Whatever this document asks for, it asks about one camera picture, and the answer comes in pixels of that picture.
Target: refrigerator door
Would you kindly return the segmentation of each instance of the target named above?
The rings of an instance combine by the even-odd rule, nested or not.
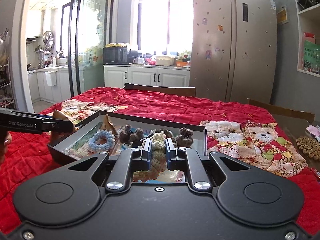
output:
[[[236,0],[236,62],[231,101],[269,103],[276,68],[277,21],[271,0]]]
[[[225,101],[231,48],[231,0],[194,0],[190,86],[196,96]]]

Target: blue rope toy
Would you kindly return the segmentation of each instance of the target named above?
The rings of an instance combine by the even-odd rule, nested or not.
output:
[[[96,144],[100,139],[105,139],[107,142],[105,144]],[[100,130],[94,134],[94,136],[89,140],[89,150],[92,152],[107,152],[115,145],[115,136],[112,132]]]

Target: green poster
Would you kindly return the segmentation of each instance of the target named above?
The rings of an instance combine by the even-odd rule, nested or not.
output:
[[[305,70],[320,73],[320,45],[304,41],[303,61]]]

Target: white mug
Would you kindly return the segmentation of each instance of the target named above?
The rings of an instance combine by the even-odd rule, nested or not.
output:
[[[135,64],[143,64],[144,63],[144,59],[143,57],[135,57],[133,60],[133,63]]]

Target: triangular cutout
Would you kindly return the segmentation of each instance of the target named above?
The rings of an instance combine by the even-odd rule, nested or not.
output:
[[[220,159],[223,161],[223,163],[228,167],[231,171],[245,171],[249,168],[247,166],[244,166],[236,161],[233,161],[227,157],[220,157]]]
[[[68,168],[68,170],[71,171],[87,171],[88,169],[90,169],[90,167],[94,164],[94,162],[97,160],[97,157],[92,157],[88,160],[85,160],[83,162],[80,162],[74,166],[71,166]]]

